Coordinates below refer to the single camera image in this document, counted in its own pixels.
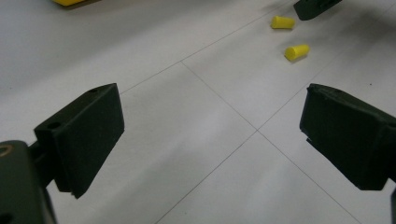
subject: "floor tile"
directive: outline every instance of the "floor tile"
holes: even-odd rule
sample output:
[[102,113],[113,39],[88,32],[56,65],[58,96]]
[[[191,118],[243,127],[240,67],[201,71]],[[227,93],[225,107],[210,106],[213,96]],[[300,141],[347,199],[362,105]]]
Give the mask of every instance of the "floor tile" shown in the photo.
[[77,201],[51,185],[63,223],[154,223],[255,130],[184,65],[121,96],[125,133]]
[[[259,128],[391,5],[378,2],[368,15],[364,3],[356,4],[345,1],[315,20],[297,21],[292,31],[271,29],[275,14],[295,18],[286,5],[183,63]],[[307,58],[285,59],[287,46],[305,43],[311,47]]]
[[33,142],[31,130],[84,91],[113,82],[128,90],[283,2],[3,1],[0,139]]
[[164,223],[358,223],[259,133]]
[[[380,19],[312,82],[346,91],[396,116],[395,37],[396,31]],[[361,223],[390,223],[394,182],[389,180],[382,191],[360,191],[309,146],[299,130],[305,96],[306,90],[299,92],[260,132]]]

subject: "yellow plastic cap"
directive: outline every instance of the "yellow plastic cap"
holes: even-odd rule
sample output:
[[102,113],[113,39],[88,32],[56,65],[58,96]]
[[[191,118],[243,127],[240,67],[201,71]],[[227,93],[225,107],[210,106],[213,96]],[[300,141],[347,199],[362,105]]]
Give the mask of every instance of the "yellow plastic cap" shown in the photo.
[[53,0],[54,2],[61,4],[64,7],[74,5],[75,3],[83,2],[84,0]]
[[296,60],[300,57],[305,56],[309,52],[309,46],[307,45],[297,45],[297,46],[292,46],[288,47],[285,51],[285,57],[289,61]]
[[294,26],[294,19],[289,17],[274,16],[271,22],[273,29],[292,29]]

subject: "yellow object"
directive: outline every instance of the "yellow object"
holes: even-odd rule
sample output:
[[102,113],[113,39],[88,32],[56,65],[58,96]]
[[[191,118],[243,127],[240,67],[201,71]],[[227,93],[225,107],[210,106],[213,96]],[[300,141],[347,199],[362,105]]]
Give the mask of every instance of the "yellow object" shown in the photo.
[[68,7],[75,3],[83,2],[84,0],[53,0],[53,1],[58,4],[61,4],[64,7]]
[[297,45],[297,46],[292,46],[288,47],[285,51],[285,57],[289,61],[296,60],[300,57],[305,56],[309,52],[309,46],[307,45]]
[[294,26],[294,19],[289,17],[274,16],[271,22],[273,29],[292,29]]

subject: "yellow cylinder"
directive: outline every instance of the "yellow cylinder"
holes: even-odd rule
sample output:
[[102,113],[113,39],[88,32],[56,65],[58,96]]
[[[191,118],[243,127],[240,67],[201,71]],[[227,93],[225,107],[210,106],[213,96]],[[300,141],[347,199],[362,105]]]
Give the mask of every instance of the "yellow cylinder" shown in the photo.
[[294,26],[294,19],[289,17],[274,16],[271,22],[273,29],[292,29]]
[[288,47],[285,51],[285,57],[289,61],[296,60],[300,57],[305,56],[309,52],[309,46],[308,45],[297,45],[297,46],[292,46]]

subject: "white floor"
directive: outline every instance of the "white floor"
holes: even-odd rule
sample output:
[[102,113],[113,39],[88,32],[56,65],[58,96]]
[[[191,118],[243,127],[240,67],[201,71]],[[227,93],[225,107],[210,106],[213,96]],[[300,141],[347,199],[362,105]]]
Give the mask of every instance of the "white floor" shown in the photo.
[[[116,82],[126,130],[79,200],[48,190],[60,224],[390,223],[305,142],[309,83],[396,116],[396,2],[345,0],[292,31],[289,0],[0,2],[0,140]],[[287,46],[311,52],[295,63]]]

